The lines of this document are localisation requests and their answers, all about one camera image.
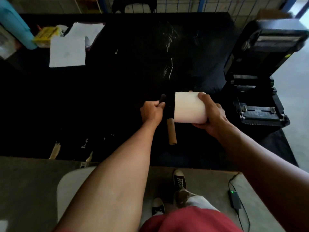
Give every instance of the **wire mesh fence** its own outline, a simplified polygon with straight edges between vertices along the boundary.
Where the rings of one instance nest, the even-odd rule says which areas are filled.
[[[205,0],[202,12],[228,12],[235,26],[242,28],[260,9],[278,9],[284,0]],[[197,12],[200,0],[157,0],[157,13]],[[125,13],[150,13],[147,4],[127,5]]]

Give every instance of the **person's right arm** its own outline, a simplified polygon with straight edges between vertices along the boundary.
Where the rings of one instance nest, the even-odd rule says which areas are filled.
[[[286,231],[309,231],[309,173],[242,133],[226,119],[222,107],[209,95],[199,93],[198,96],[205,104],[208,121],[194,126],[205,129],[222,144]]]

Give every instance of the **red shirt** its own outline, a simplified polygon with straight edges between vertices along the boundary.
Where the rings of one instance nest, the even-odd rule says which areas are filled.
[[[226,215],[212,209],[186,207],[153,216],[140,232],[242,232]]]

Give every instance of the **power cord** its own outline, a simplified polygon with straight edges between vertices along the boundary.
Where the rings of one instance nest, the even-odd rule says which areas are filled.
[[[236,191],[236,188],[234,187],[233,183],[231,183],[231,181],[233,181],[238,175],[239,175],[239,173],[237,173],[236,175],[234,175],[234,176],[229,180],[229,182],[228,182],[228,184],[227,184],[228,187],[229,187],[229,190],[230,190],[230,184],[231,184],[231,185],[233,186],[233,188],[234,188],[234,191]],[[239,198],[239,200],[240,200],[241,206],[243,207],[243,210],[245,211],[246,216],[247,216],[247,219],[248,219],[248,224],[249,224],[249,226],[248,226],[248,232],[249,232],[249,231],[250,231],[250,226],[251,226],[250,220],[249,220],[249,216],[248,216],[248,213],[247,213],[245,207],[243,206],[243,203],[242,203],[242,201],[241,201],[240,198]],[[238,216],[238,220],[239,220],[241,229],[243,230],[243,225],[241,224],[240,217],[239,217],[239,209],[236,209],[235,211],[236,211],[236,213],[237,213],[237,216]]]

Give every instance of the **person's left hand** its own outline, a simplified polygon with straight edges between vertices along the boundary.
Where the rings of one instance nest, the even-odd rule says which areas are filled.
[[[162,120],[164,107],[165,102],[159,104],[159,101],[146,101],[140,109],[143,124],[147,123],[156,128]]]

